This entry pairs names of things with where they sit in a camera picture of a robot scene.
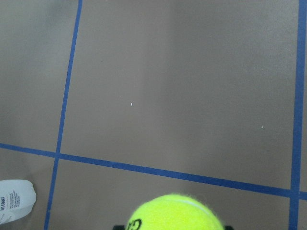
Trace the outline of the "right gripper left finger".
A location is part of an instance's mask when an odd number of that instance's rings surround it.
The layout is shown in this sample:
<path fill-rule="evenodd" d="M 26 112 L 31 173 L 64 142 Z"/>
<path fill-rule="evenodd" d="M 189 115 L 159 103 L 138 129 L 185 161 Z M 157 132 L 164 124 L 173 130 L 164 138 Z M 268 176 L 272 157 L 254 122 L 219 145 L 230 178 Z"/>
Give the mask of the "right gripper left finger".
<path fill-rule="evenodd" d="M 124 225 L 115 225 L 115 226 L 113 226 L 113 230 L 125 230 L 125 226 Z"/>

